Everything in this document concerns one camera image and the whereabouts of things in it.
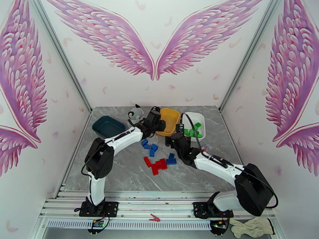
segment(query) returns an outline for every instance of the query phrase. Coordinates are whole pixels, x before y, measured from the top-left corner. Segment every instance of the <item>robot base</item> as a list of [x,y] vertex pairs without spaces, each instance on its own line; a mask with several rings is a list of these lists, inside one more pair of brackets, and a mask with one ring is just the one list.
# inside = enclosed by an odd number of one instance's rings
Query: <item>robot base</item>
[[219,192],[214,193],[207,202],[193,202],[194,216],[200,219],[208,218],[232,218],[234,213],[232,210],[220,211],[214,205],[214,198]]
[[118,202],[102,201],[98,205],[92,204],[86,197],[81,205],[80,217],[116,217],[118,210]]

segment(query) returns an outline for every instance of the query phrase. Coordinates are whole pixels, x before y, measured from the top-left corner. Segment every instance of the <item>work glove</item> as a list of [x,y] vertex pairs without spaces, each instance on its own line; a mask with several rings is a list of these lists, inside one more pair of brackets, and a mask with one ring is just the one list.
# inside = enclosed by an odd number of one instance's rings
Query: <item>work glove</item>
[[233,225],[231,231],[236,238],[240,238],[242,234],[247,234],[253,238],[261,237],[264,234],[275,234],[270,220],[266,218],[255,217],[245,223],[231,218],[229,223]]

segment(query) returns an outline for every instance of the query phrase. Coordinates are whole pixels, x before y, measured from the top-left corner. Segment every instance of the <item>wing mural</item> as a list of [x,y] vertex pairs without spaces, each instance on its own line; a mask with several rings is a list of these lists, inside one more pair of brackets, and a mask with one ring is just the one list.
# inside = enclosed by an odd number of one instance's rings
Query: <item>wing mural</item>
[[284,145],[293,148],[299,166],[302,163],[309,172],[319,175],[319,122],[293,130],[276,147]]
[[62,22],[102,56],[133,75],[154,79],[154,61],[137,31],[124,17],[79,0],[47,0]]
[[216,50],[251,19],[260,1],[229,0],[187,16],[156,62],[156,79],[165,72],[184,72]]
[[293,148],[298,165],[315,176],[319,175],[319,123],[293,128],[318,82],[318,36],[301,0],[284,0],[272,41],[266,96],[267,119],[277,126],[276,147]]
[[17,165],[32,141],[41,142],[37,127],[45,121],[47,99],[41,45],[27,0],[15,0],[0,36],[0,91],[21,131],[0,126],[0,176]]
[[4,172],[7,172],[13,164],[18,165],[18,156],[21,150],[26,147],[37,148],[37,145],[24,133],[0,125],[0,177],[3,168]]
[[277,126],[273,141],[283,138],[299,121],[318,81],[319,40],[300,0],[284,0],[268,68],[268,120]]
[[154,66],[137,31],[124,17],[79,0],[47,0],[62,22],[102,56],[133,75],[151,80],[177,75],[199,62],[249,21],[262,0],[229,0],[186,17],[176,28]]

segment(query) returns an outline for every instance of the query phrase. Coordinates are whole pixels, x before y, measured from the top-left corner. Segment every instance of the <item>feather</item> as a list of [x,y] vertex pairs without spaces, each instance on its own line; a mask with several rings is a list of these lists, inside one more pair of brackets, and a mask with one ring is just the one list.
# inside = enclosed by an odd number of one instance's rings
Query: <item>feather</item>
[[62,22],[94,51],[133,75],[145,72],[154,79],[154,61],[134,27],[124,17],[79,0],[47,0]]
[[299,121],[318,81],[319,40],[300,0],[285,0],[272,41],[266,96],[268,120],[277,126],[277,141]]
[[192,67],[251,19],[262,0],[229,0],[194,12],[176,28],[156,62],[156,78]]
[[291,131],[282,139],[277,147],[287,145],[293,148],[297,155],[297,163],[303,164],[309,172],[315,176],[319,175],[319,122],[310,125],[304,125]]
[[0,35],[0,91],[19,128],[41,142],[46,101],[41,46],[26,0],[15,0]]
[[4,125],[0,125],[0,177],[12,165],[18,165],[18,156],[26,147],[37,148],[37,145],[24,133]]

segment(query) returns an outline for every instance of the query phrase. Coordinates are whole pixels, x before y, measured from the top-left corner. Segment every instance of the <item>metal frame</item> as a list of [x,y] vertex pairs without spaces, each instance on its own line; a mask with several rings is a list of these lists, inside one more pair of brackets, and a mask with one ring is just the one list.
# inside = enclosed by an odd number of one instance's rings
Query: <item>metal frame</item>
[[49,36],[49,39],[51,40],[52,45],[54,46],[55,50],[58,53],[58,56],[60,57],[62,61],[62,65],[65,67],[66,71],[68,72],[74,86],[76,87],[76,90],[78,91],[82,101],[84,102],[85,107],[89,112],[92,112],[92,107],[90,105],[89,100],[87,99],[76,75],[75,72],[67,58],[67,55],[65,54],[63,47],[57,37],[57,34],[54,31],[54,28],[47,16],[47,13],[44,10],[44,7],[40,0],[30,0],[32,6],[34,7],[36,13],[38,14],[40,20],[42,21],[42,24]]
[[234,79],[232,80],[225,97],[223,98],[221,105],[219,107],[219,111],[222,112],[225,106],[227,105],[232,93],[234,92],[247,64],[249,63],[250,59],[252,58],[252,54],[254,53],[254,50],[257,48],[257,44],[260,41],[262,35],[265,32],[265,29],[267,28],[269,24],[270,18],[273,16],[274,11],[277,9],[279,3],[281,0],[270,0],[268,7],[266,8],[265,14],[262,17],[261,22],[259,23],[259,26],[254,34],[254,37],[244,55],[244,58],[239,65],[239,68],[234,76]]
[[[210,230],[209,219],[195,218],[193,202],[207,201],[211,196],[208,192],[105,192],[107,201],[119,202],[117,217],[111,218],[107,229],[118,230]],[[45,228],[88,229],[93,218],[79,217],[75,208],[87,196],[86,191],[66,191],[62,186],[56,199],[47,199],[40,213],[36,227],[32,233],[40,239]],[[245,210],[234,210],[236,220],[254,218]],[[161,219],[151,222],[150,214]],[[262,216],[272,221],[275,235],[272,239],[284,239],[272,210],[266,209]]]

